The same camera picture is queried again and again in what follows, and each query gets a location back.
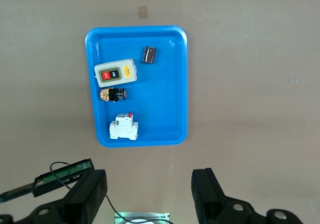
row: white circuit breaker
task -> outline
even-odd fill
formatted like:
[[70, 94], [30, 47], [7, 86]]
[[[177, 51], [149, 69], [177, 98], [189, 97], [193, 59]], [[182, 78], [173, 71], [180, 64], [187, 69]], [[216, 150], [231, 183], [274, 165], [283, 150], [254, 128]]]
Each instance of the white circuit breaker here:
[[138, 122], [134, 122], [133, 113], [118, 114], [115, 121], [110, 124], [110, 138], [118, 139], [129, 138], [130, 140], [136, 140], [138, 137]]

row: black capacitor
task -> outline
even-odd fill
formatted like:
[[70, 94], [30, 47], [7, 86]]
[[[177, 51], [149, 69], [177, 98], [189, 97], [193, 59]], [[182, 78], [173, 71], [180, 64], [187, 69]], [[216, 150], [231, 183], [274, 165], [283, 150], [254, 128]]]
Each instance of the black capacitor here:
[[144, 48], [142, 62], [153, 64], [155, 55], [156, 55], [156, 49], [154, 47], [146, 46]]

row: capacitor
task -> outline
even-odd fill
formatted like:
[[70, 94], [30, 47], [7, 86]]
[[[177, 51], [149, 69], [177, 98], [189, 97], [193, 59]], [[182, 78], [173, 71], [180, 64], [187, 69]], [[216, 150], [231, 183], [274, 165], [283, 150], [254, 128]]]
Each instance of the capacitor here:
[[103, 101], [114, 101], [125, 100], [127, 92], [125, 88], [107, 88], [100, 90], [100, 98]]
[[144, 54], [143, 54], [143, 63], [149, 63], [153, 64], [154, 63], [154, 57], [156, 55], [156, 49], [154, 47], [146, 46], [144, 48]]

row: yellow label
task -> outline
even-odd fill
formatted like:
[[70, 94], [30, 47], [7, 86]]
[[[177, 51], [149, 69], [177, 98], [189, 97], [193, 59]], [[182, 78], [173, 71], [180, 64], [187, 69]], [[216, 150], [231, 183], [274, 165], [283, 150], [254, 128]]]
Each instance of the yellow label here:
[[123, 70], [124, 70], [124, 76], [126, 77], [126, 78], [130, 78], [131, 77], [131, 73], [130, 73], [130, 68], [129, 68], [129, 65], [125, 65], [124, 67], [123, 67]]

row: tray rim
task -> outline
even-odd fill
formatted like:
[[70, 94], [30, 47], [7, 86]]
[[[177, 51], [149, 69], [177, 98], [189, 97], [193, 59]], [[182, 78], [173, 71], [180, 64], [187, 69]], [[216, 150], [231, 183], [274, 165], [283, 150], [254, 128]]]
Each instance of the tray rim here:
[[[181, 49], [181, 59], [182, 59], [182, 88], [185, 89], [185, 91], [182, 92], [182, 99], [181, 99], [181, 111], [182, 111], [182, 132], [179, 139], [175, 140], [168, 140], [168, 141], [150, 141], [150, 142], [138, 142], [138, 141], [130, 141], [121, 143], [121, 145], [117, 145], [114, 143], [106, 142], [102, 138], [102, 130], [100, 126], [100, 116], [98, 113], [98, 99], [95, 95], [96, 93], [96, 87], [92, 83], [92, 78], [94, 78], [93, 68], [94, 64], [92, 61], [92, 53], [93, 50], [91, 48], [92, 39], [97, 34], [114, 34], [114, 33], [154, 33], [154, 32], [177, 32], [182, 40], [182, 49]], [[93, 118], [94, 118], [94, 124], [95, 124], [95, 133], [98, 142], [104, 146], [109, 148], [121, 148], [121, 147], [147, 147], [147, 146], [165, 146], [165, 145], [178, 145], [185, 141], [187, 138], [188, 133], [188, 48], [187, 48], [187, 35], [185, 31], [175, 25], [166, 25], [166, 26], [126, 26], [126, 27], [96, 27], [88, 31], [86, 37], [85, 37], [85, 51], [86, 51], [86, 57], [87, 57], [87, 67], [89, 72], [89, 85], [90, 85], [90, 93], [92, 98], [92, 109], [93, 109]]]

